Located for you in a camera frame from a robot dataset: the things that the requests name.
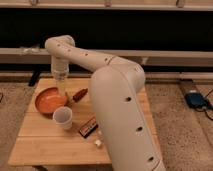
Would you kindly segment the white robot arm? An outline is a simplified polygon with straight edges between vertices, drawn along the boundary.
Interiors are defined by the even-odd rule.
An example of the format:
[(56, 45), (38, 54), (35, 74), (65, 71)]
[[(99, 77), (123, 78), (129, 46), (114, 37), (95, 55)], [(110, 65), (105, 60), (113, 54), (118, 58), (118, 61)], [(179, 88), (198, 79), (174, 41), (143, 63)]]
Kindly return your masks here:
[(45, 41), (54, 74), (70, 61), (93, 72), (90, 101), (114, 171), (166, 171), (137, 93), (143, 68), (116, 55), (77, 48), (71, 36)]

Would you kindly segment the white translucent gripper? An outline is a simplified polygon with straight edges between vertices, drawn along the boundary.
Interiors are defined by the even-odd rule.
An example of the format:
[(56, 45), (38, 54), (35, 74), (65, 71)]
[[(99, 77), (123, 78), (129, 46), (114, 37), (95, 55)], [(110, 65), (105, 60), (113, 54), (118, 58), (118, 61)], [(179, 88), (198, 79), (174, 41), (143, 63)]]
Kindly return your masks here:
[(68, 76), (69, 71), (65, 70), (53, 70), (52, 74), (54, 79), (56, 80), (56, 85), (60, 94), (66, 93), (66, 78)]

